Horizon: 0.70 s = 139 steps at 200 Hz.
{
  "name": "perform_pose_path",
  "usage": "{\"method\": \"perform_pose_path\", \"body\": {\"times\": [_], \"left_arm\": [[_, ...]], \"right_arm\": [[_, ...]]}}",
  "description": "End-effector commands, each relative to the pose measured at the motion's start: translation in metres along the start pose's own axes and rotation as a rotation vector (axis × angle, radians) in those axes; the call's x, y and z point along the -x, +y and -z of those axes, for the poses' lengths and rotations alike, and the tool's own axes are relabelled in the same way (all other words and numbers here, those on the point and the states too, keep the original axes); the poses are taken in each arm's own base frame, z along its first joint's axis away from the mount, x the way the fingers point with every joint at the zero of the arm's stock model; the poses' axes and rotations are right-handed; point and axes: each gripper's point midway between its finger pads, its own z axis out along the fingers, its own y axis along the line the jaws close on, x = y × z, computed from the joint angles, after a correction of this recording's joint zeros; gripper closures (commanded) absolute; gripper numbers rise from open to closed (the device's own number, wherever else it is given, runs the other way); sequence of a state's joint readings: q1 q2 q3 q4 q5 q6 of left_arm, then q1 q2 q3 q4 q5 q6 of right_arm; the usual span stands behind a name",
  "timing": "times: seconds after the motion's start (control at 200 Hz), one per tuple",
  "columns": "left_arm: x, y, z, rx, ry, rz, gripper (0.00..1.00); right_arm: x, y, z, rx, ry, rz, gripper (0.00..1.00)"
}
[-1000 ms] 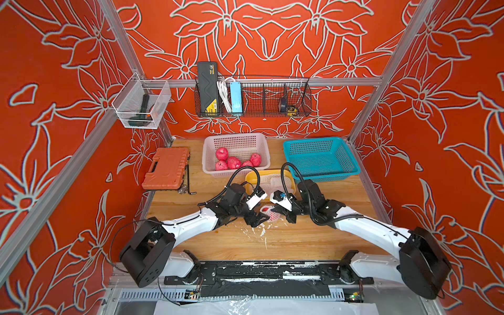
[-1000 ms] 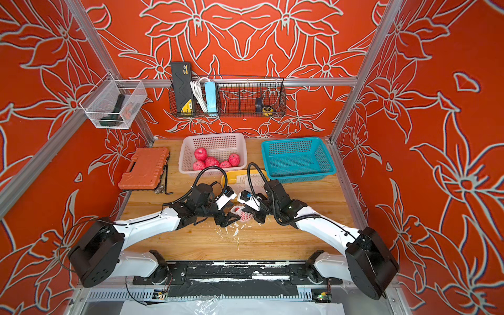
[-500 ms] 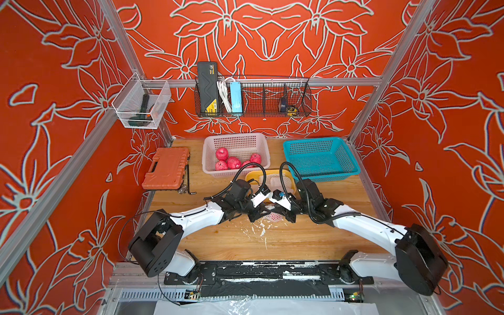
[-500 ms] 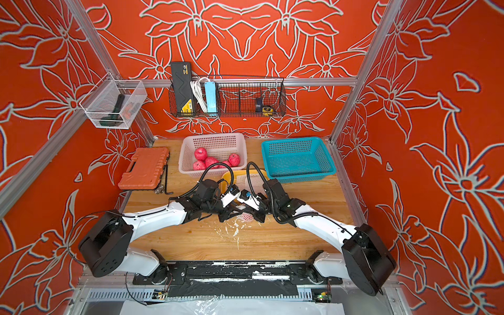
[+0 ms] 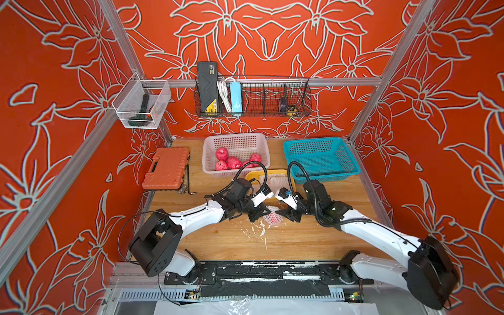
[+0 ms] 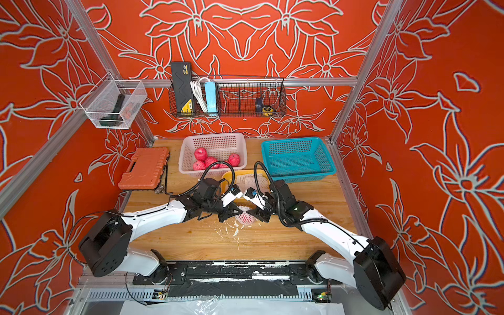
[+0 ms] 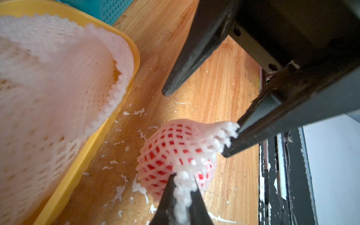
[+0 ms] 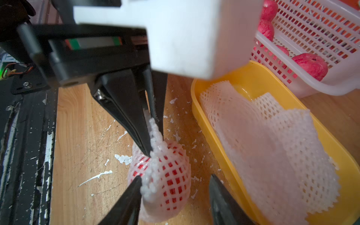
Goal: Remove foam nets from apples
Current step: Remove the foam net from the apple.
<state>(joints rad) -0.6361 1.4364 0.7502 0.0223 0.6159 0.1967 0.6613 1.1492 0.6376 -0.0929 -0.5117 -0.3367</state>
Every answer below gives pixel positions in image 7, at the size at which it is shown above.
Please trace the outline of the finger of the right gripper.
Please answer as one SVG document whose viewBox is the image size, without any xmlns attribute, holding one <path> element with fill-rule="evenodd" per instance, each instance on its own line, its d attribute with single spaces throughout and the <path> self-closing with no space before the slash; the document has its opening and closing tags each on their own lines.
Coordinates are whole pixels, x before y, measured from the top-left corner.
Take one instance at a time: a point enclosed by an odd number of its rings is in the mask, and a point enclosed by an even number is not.
<svg viewBox="0 0 360 225">
<path fill-rule="evenodd" d="M 174 94 L 229 35 L 242 1 L 200 0 L 186 39 L 162 94 Z"/>
</svg>

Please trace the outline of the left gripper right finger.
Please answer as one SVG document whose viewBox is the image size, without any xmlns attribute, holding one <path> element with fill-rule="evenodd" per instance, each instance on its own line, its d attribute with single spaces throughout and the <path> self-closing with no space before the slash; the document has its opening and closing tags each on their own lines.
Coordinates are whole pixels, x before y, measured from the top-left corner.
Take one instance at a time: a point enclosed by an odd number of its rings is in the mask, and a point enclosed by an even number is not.
<svg viewBox="0 0 360 225">
<path fill-rule="evenodd" d="M 191 225 L 213 225 L 212 219 L 210 218 L 200 189 L 191 192 L 192 204 L 189 207 L 190 224 Z"/>
</svg>

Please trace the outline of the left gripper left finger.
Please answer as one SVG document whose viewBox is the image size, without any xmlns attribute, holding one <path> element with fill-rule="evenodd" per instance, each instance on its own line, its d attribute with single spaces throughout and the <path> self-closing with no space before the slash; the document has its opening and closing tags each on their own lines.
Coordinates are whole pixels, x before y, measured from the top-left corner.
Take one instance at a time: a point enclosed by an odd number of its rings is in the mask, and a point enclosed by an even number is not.
<svg viewBox="0 0 360 225">
<path fill-rule="evenodd" d="M 174 215 L 174 207 L 176 204 L 176 199 L 173 196 L 175 189 L 174 177 L 175 174 L 169 176 L 157 212 L 150 222 L 150 225 L 177 225 Z"/>
</svg>

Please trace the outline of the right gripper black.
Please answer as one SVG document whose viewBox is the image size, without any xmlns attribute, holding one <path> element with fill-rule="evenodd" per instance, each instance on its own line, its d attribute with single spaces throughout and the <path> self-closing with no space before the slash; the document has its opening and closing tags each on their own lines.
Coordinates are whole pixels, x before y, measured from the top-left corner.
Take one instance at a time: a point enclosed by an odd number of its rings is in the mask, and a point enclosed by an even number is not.
<svg viewBox="0 0 360 225">
<path fill-rule="evenodd" d="M 357 53 L 359 1 L 241 1 L 230 36 L 269 74 Z M 238 120 L 226 158 L 293 128 L 360 108 L 360 60 L 279 72 Z"/>
</svg>

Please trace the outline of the netted apple bottom hidden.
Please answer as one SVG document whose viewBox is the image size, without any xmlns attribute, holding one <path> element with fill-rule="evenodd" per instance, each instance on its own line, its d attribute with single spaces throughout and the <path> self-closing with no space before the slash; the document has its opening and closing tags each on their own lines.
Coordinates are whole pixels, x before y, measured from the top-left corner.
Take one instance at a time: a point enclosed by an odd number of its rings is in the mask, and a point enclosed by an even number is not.
<svg viewBox="0 0 360 225">
<path fill-rule="evenodd" d="M 172 120 L 144 143 L 136 170 L 141 185 L 154 201 L 160 202 L 168 179 L 174 175 L 174 217 L 181 225 L 190 223 L 194 206 L 191 194 L 208 189 L 216 170 L 217 154 L 237 138 L 239 124 L 231 121 L 200 123 L 188 119 Z"/>
</svg>

